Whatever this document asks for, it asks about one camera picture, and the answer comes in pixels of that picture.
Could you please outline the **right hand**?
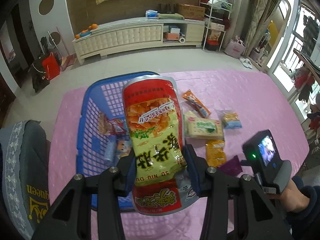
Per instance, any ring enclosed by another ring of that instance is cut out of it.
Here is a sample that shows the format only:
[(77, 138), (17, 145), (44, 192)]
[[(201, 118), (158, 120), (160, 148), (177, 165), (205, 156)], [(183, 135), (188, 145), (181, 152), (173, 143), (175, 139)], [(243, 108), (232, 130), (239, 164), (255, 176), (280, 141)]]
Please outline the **right hand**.
[(310, 198), (300, 192), (292, 179), (289, 180), (287, 187), (281, 194), (267, 194), (267, 196), (270, 199), (279, 200), (288, 212), (303, 211), (310, 203)]

